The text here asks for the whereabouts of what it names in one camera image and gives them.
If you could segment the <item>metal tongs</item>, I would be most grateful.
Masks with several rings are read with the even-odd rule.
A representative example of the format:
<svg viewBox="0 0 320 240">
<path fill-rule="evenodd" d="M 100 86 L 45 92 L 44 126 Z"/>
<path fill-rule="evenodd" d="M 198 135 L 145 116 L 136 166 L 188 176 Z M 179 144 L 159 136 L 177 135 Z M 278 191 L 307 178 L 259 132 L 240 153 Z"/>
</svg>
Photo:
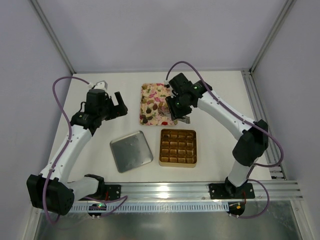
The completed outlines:
<svg viewBox="0 0 320 240">
<path fill-rule="evenodd" d="M 171 119 L 172 121 L 180 121 L 185 124 L 190 124 L 191 120 L 189 116 L 181 115 L 179 113 L 175 113 L 173 110 L 171 110 L 169 107 L 163 107 L 159 109 L 159 114 L 161 116 L 167 117 Z"/>
</svg>

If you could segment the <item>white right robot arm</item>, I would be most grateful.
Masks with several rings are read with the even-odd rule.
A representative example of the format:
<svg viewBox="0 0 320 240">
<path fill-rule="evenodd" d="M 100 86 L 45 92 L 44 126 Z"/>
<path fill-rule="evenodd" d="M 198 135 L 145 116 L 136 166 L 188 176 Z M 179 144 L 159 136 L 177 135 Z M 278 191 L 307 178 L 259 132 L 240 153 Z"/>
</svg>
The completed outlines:
<svg viewBox="0 0 320 240">
<path fill-rule="evenodd" d="M 192 83 L 179 73 L 165 80 L 164 86 L 170 91 L 165 101 L 172 120 L 189 123 L 188 115 L 193 108 L 198 108 L 222 124 L 236 139 L 232 150 L 234 164 L 224 181 L 224 192 L 230 198 L 241 194 L 254 163 L 269 146 L 268 124 L 242 116 L 203 80 Z"/>
</svg>

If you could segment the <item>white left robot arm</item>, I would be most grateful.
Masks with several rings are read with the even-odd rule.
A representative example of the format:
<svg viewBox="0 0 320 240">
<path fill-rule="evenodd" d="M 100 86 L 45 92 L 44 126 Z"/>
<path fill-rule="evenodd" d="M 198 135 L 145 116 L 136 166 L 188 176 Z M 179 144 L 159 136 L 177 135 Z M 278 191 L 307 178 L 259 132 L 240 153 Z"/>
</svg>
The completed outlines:
<svg viewBox="0 0 320 240">
<path fill-rule="evenodd" d="M 84 110 L 76 112 L 58 151 L 39 173 L 26 181 L 33 207 L 64 216 L 75 201 L 92 198 L 102 200 L 106 195 L 103 177 L 86 174 L 69 182 L 71 170 L 80 153 L 104 121 L 125 116 L 128 108 L 120 92 L 115 92 L 118 104 L 103 89 L 90 89 L 86 94 Z"/>
</svg>

